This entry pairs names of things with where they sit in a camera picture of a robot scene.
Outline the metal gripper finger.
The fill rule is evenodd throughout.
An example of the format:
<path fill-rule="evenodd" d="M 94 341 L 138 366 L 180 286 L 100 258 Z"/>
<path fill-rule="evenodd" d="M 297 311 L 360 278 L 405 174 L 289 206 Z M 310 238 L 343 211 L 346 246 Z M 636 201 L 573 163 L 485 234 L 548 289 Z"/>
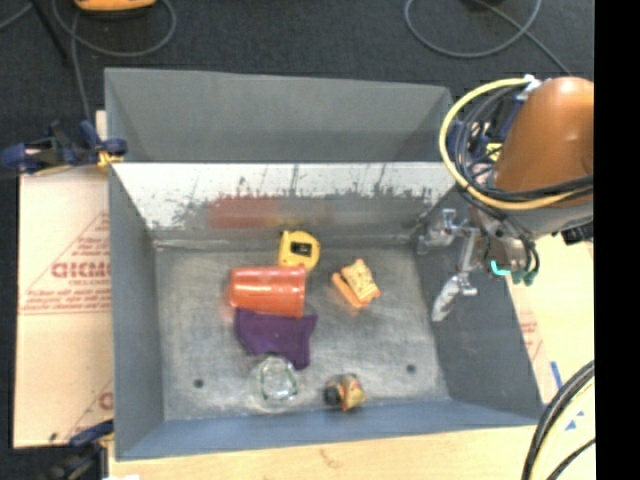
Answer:
<path fill-rule="evenodd" d="M 457 210 L 442 208 L 424 225 L 416 242 L 416 252 L 426 255 L 432 250 L 449 247 L 453 241 L 462 237 L 468 225 L 468 219 L 457 221 Z"/>
<path fill-rule="evenodd" d="M 474 297 L 478 294 L 478 289 L 471 283 L 468 272 L 459 272 L 453 275 L 441 288 L 435 297 L 431 320 L 433 322 L 444 321 L 452 308 L 453 302 L 459 297 Z"/>

